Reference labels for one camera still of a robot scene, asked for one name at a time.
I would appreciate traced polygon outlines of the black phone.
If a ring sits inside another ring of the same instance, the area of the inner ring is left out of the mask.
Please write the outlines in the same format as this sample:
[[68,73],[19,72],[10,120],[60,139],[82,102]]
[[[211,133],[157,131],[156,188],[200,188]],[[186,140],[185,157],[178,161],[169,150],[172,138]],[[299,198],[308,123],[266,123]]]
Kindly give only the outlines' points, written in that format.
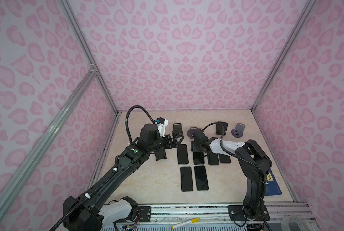
[[205,157],[203,152],[193,152],[194,165],[204,165]]
[[179,165],[185,165],[189,163],[188,150],[186,144],[181,144],[177,148],[177,161]]
[[194,190],[194,187],[193,187],[191,167],[181,167],[180,176],[181,176],[181,191],[192,192]]
[[207,154],[207,157],[208,157],[208,164],[209,164],[209,165],[211,165],[211,166],[217,166],[217,165],[220,164],[218,154],[214,154],[214,153]]
[[196,179],[196,188],[198,191],[207,191],[209,190],[208,185],[208,178],[207,178],[207,172],[206,167],[201,166],[194,166],[195,171],[195,179]]

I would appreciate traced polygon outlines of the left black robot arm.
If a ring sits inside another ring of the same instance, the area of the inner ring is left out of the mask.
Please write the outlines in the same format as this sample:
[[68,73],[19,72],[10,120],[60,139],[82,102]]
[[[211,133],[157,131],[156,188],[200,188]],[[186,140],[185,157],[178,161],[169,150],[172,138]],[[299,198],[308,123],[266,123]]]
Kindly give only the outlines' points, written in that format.
[[115,190],[131,174],[150,158],[151,153],[177,148],[184,139],[181,128],[174,125],[172,134],[160,134],[162,124],[146,124],[140,136],[130,143],[115,158],[115,163],[97,183],[77,198],[70,196],[63,204],[63,217],[57,221],[52,231],[60,225],[69,231],[99,231],[105,217],[100,214],[103,205]]

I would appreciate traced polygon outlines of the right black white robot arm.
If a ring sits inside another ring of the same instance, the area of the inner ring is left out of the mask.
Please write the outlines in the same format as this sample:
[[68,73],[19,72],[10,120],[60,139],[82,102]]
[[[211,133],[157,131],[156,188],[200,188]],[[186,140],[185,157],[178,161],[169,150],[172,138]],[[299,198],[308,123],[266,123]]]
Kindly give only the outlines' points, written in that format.
[[208,138],[194,134],[198,150],[207,154],[221,154],[238,160],[247,178],[247,191],[243,200],[243,216],[255,220],[264,213],[264,197],[267,188],[267,175],[273,165],[271,159],[255,140],[245,142],[224,141],[221,138]]

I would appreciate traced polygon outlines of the black folding phone stand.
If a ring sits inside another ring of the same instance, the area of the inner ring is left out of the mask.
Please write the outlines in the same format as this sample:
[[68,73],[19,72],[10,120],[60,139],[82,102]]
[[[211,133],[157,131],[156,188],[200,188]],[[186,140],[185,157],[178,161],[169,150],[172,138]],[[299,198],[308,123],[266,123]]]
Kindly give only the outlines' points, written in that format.
[[215,125],[215,133],[216,135],[226,135],[226,131],[228,128],[227,122],[218,121]]

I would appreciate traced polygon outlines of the purple phone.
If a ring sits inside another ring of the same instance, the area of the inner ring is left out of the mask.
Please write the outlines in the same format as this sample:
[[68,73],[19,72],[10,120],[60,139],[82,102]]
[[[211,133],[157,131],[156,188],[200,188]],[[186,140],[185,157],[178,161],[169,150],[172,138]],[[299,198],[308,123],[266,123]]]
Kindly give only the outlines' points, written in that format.
[[224,154],[218,154],[218,156],[219,156],[219,161],[222,164],[230,164],[232,162],[230,156],[227,156]]

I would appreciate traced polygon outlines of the grey round phone stand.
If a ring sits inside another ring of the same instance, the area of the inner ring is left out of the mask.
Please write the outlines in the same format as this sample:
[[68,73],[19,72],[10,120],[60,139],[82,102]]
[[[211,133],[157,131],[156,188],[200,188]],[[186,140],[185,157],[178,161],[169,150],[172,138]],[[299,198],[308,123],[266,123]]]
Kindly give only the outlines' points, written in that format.
[[237,123],[235,128],[233,130],[231,130],[231,134],[235,137],[235,138],[242,138],[244,135],[244,130],[246,128],[245,124],[242,123]]

